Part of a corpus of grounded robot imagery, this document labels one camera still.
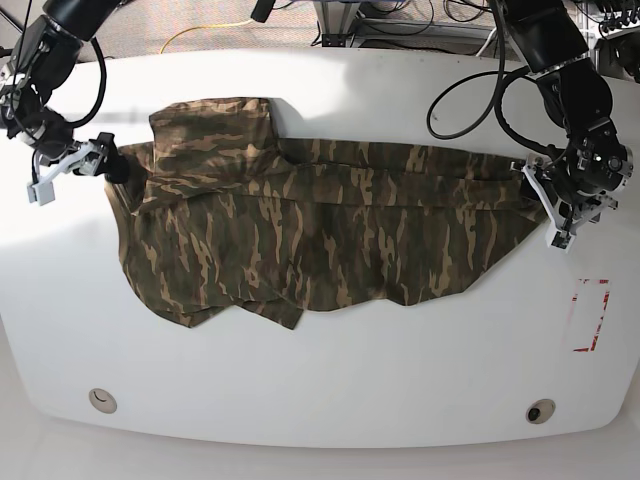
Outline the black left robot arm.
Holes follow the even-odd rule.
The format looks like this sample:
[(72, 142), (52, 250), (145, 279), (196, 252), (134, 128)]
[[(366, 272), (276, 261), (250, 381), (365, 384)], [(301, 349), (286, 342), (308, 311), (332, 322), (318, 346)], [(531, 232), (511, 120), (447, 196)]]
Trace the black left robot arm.
[[(618, 140), (611, 119), (612, 92), (563, 2), (494, 1), (491, 8), (502, 37), (524, 63), (503, 77), (495, 117), (503, 131), (531, 153), (512, 167), (523, 174), (550, 219), (547, 244), (567, 250), (581, 226), (617, 208), (612, 195), (632, 177), (632, 153)], [(519, 79), (535, 83), (550, 120), (566, 134), (565, 147), (542, 145), (507, 123), (503, 97)]]

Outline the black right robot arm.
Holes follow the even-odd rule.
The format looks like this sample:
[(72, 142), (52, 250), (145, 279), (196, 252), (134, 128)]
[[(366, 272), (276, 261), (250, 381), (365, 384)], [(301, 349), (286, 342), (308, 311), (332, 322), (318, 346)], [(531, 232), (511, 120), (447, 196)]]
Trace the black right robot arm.
[[(112, 133), (77, 141), (74, 131), (99, 112), (106, 94), (107, 69), (96, 33), (121, 1), (47, 1), (43, 13), (26, 28), (1, 68), (1, 129), (32, 150), (29, 201), (55, 200), (54, 179), (60, 174), (104, 176), (112, 184), (128, 181), (130, 167)], [(99, 66), (97, 98), (87, 114), (68, 120), (49, 109), (54, 90), (69, 78), (83, 46), (89, 43)]]

